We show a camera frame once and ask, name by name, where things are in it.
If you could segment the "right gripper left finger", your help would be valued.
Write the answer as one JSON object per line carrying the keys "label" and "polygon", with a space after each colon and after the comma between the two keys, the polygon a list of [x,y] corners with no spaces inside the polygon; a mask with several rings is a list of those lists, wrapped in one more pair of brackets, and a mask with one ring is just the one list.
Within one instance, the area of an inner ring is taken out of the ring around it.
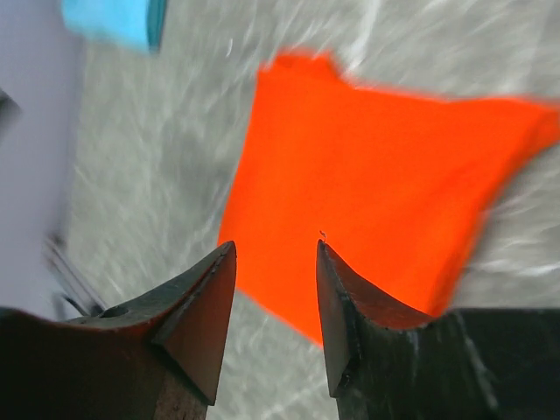
{"label": "right gripper left finger", "polygon": [[212,405],[236,277],[226,242],[173,279],[93,317],[70,320],[61,380],[79,405]]}

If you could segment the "orange t shirt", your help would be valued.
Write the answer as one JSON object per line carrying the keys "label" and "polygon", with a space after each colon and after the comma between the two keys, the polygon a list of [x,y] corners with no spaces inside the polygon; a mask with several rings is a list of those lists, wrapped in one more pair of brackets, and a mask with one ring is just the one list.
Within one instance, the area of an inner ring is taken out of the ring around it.
{"label": "orange t shirt", "polygon": [[257,71],[219,239],[236,244],[239,289],[315,342],[319,240],[437,317],[487,209],[558,140],[544,101],[353,87],[327,56],[283,53]]}

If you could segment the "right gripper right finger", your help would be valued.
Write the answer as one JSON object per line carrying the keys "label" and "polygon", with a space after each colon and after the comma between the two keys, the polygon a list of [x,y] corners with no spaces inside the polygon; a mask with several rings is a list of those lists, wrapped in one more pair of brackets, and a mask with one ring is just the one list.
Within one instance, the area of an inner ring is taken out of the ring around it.
{"label": "right gripper right finger", "polygon": [[317,246],[316,285],[327,385],[333,398],[342,396],[364,360],[361,322],[401,331],[433,320],[360,276],[322,240]]}

